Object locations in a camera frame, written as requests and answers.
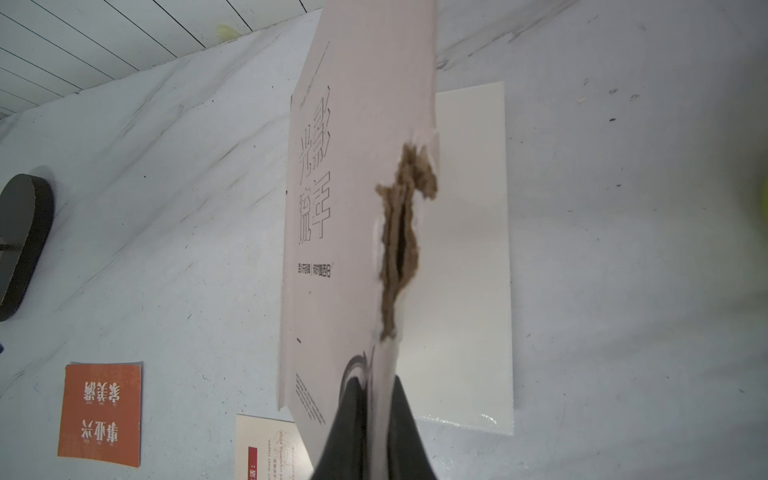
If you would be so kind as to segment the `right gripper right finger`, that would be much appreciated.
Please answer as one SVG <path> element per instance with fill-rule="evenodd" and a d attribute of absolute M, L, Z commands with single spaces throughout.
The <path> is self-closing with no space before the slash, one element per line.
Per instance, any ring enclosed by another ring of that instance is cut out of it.
<path fill-rule="evenodd" d="M 395 377 L 387 440 L 390 480 L 436 480 L 402 382 Z"/>

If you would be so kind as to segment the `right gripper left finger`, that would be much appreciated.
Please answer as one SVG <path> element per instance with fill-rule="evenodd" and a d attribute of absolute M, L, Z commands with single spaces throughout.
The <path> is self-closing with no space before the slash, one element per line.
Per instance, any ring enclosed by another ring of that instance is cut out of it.
<path fill-rule="evenodd" d="M 367 398 L 357 377 L 347 382 L 312 480 L 367 478 Z"/>

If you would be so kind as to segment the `cream card red stripe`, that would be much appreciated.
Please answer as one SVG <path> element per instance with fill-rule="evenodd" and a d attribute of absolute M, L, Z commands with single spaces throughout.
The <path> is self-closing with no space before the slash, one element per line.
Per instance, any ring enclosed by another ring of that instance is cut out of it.
<path fill-rule="evenodd" d="M 234 478 L 310 479 L 313 466 L 293 422 L 237 415 Z"/>

